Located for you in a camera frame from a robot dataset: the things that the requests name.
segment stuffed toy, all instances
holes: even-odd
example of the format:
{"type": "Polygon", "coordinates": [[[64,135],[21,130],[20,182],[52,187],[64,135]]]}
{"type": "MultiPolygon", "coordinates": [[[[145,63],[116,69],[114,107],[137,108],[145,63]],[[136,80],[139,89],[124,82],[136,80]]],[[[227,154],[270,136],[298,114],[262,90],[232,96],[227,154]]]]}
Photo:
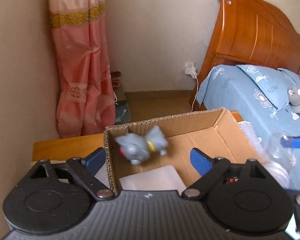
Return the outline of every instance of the stuffed toy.
{"type": "Polygon", "coordinates": [[[146,136],[127,133],[115,138],[119,144],[120,153],[130,160],[132,165],[140,165],[150,158],[150,153],[159,152],[161,156],[167,154],[168,141],[159,126],[155,125],[146,136]]]}
{"type": "Polygon", "coordinates": [[[290,87],[288,90],[288,99],[292,110],[300,114],[300,89],[296,86],[290,87]]]}

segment wooden table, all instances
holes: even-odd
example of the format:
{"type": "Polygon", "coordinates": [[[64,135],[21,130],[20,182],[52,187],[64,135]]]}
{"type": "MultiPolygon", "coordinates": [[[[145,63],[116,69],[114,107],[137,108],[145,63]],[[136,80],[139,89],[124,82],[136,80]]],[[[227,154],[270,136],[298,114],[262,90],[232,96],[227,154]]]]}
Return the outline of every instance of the wooden table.
{"type": "MultiPolygon", "coordinates": [[[[231,113],[237,122],[243,121],[237,111],[231,111],[231,113]]],[[[33,145],[32,161],[45,158],[64,161],[75,156],[83,158],[99,147],[103,147],[103,133],[36,142],[33,145]]]]}

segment ribbed black plastic surface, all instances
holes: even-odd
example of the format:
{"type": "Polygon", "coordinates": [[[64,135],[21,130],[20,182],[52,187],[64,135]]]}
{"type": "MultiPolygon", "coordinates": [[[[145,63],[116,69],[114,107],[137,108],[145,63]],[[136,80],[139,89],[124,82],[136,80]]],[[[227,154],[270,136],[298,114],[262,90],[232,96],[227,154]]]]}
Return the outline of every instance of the ribbed black plastic surface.
{"type": "Polygon", "coordinates": [[[50,236],[27,236],[12,231],[6,240],[97,239],[291,239],[284,232],[248,237],[215,223],[199,202],[184,200],[176,191],[122,191],[111,201],[97,202],[88,217],[68,231],[50,236]]]}

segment blue pillow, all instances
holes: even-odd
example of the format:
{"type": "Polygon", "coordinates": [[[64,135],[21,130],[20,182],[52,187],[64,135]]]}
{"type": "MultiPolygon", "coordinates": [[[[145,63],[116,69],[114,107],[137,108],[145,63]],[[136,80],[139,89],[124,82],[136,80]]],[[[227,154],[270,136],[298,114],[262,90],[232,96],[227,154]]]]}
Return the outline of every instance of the blue pillow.
{"type": "Polygon", "coordinates": [[[287,92],[289,87],[295,85],[295,83],[286,78],[284,73],[273,68],[262,66],[237,66],[255,82],[278,111],[289,104],[287,92]]]}
{"type": "Polygon", "coordinates": [[[300,76],[298,74],[285,68],[278,68],[278,70],[280,70],[286,76],[287,79],[290,79],[292,82],[294,82],[294,86],[300,88],[300,76]]]}

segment pink cloth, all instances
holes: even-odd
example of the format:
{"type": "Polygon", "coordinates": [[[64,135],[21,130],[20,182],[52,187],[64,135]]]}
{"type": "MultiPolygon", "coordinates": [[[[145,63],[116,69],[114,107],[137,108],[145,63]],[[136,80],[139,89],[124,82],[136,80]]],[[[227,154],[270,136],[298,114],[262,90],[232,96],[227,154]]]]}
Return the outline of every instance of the pink cloth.
{"type": "Polygon", "coordinates": [[[115,121],[104,2],[49,0],[49,8],[61,86],[59,134],[101,133],[115,121]]]}

